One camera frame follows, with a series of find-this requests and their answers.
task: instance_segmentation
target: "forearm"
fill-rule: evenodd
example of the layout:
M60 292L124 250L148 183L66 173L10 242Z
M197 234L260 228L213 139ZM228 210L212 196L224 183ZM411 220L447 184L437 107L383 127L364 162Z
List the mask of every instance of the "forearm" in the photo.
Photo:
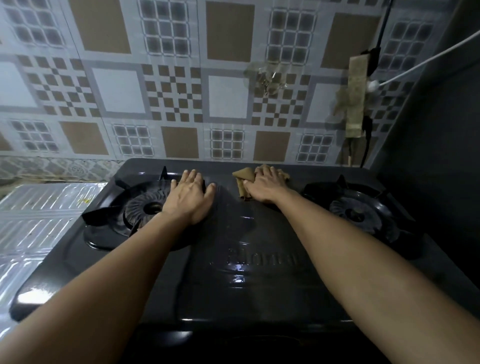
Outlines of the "forearm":
M393 250L296 192L276 203L329 291L390 360L476 360L476 319Z
M182 216L155 216L26 318L0 343L0 362L115 362L187 225Z

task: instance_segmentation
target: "brown cloth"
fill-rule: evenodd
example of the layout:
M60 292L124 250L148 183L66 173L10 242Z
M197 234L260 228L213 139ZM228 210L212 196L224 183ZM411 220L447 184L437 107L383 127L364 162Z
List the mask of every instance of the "brown cloth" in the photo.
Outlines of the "brown cloth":
M266 164L262 164L260 168L263 168L265 166L270 168L270 166ZM290 179L290 175L288 173L283 172L282 170L277 170L277 171L278 171L278 174L284 179L284 181L287 181ZM245 186L243 185L243 180L255 182L255 173L253 172L253 170L250 167L247 167L242 170L233 172L232 175L237 179L237 186L239 188L240 198L243 198L244 200L251 199L252 196L245 189Z

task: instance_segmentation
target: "left hand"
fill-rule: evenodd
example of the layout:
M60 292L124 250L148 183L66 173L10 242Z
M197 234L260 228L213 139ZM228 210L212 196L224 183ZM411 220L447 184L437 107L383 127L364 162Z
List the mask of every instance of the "left hand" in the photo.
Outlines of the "left hand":
M202 221L212 207L215 197L215 184L209 184L204 194L203 181L202 174L196 170L185 170L178 183L172 180L170 194L163 205L162 213L186 215L192 225Z

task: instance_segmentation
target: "dark wall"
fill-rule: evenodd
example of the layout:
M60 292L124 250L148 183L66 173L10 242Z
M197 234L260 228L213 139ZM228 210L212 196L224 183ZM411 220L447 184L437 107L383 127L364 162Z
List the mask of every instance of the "dark wall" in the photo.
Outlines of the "dark wall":
M461 2L438 51L479 29ZM480 36L428 66L373 169L480 287Z

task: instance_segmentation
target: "black gas stove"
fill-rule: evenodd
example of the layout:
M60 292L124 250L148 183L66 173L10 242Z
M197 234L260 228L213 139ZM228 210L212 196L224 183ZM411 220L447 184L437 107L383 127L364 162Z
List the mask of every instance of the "black gas stove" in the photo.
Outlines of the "black gas stove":
M274 206L242 201L232 172L239 163L129 159L17 292L20 321L46 297L115 249L161 211L170 180L183 170L217 184L207 218L170 252L140 327L168 334L165 345L195 332L282 333L295 342L352 328L318 277L286 218ZM407 259L421 255L420 230L367 170L282 166L303 196L374 235ZM25 300L25 293L39 292Z

